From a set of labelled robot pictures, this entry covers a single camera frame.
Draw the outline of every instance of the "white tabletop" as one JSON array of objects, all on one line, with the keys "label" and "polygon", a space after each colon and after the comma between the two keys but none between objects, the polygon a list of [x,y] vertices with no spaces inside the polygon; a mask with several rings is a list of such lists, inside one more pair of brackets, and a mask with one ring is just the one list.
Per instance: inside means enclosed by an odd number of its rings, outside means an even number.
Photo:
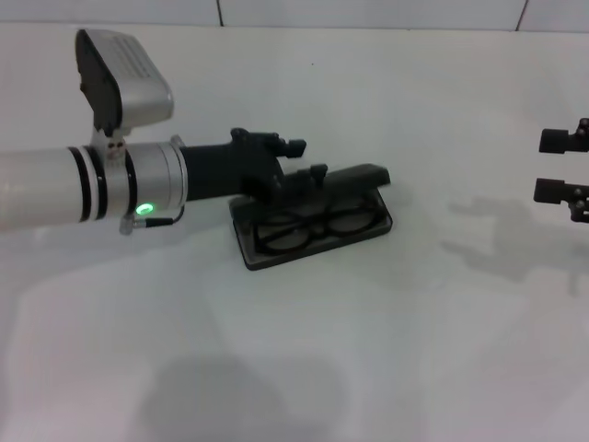
[{"label": "white tabletop", "polygon": [[[1,236],[0,441],[587,440],[589,226],[532,194],[589,184],[537,152],[589,116],[589,36],[117,29],[177,102],[129,141],[303,137],[307,164],[386,166],[398,226],[257,273],[226,200]],[[74,36],[0,25],[3,151],[89,141]]]}]

